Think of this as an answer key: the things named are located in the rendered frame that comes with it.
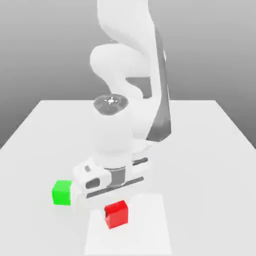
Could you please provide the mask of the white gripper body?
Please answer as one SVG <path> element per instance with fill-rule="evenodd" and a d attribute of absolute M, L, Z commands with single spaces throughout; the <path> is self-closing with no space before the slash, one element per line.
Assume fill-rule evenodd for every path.
<path fill-rule="evenodd" d="M 138 177 L 129 180 L 119 187 L 107 187 L 95 192 L 86 193 L 82 191 L 76 182 L 70 187 L 70 205 L 72 210 L 81 215 L 92 210 L 102 210 L 105 206 L 118 201 L 128 202 L 133 196 L 144 193 L 149 185 L 146 177 Z"/>

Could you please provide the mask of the small red cube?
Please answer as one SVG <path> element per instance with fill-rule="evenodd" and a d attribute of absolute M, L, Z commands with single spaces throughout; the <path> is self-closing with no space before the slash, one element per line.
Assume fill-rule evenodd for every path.
<path fill-rule="evenodd" d="M 129 209 L 124 200 L 106 205 L 104 207 L 105 222 L 109 229 L 127 224 L 129 219 Z"/>

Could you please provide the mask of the small green cube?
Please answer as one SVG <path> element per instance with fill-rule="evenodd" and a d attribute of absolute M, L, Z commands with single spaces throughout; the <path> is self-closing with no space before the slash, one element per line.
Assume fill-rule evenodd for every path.
<path fill-rule="evenodd" d="M 71 205 L 71 180 L 57 180 L 52 188 L 52 201 L 54 205 Z"/>

